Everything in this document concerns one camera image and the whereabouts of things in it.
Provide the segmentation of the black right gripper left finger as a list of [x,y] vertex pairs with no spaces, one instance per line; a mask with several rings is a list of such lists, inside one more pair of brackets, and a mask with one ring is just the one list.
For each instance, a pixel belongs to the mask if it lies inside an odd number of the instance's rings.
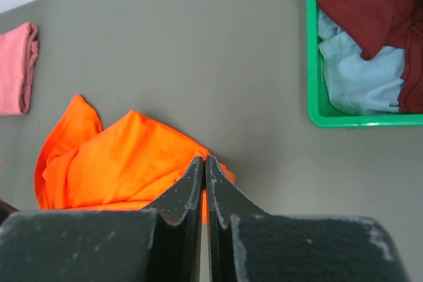
[[1,219],[2,281],[197,281],[204,161],[137,211],[19,211]]

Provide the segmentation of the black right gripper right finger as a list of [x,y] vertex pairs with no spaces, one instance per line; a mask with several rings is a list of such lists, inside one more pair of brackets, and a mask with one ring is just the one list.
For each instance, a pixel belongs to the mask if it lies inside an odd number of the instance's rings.
[[271,215],[205,163],[212,281],[408,281],[391,235],[375,219]]

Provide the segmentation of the orange t-shirt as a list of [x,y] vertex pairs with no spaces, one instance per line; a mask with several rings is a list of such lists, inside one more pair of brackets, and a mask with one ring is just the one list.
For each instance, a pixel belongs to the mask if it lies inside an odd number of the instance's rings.
[[103,128],[76,95],[40,151],[34,191],[41,209],[134,210],[174,185],[192,159],[211,153],[136,111]]

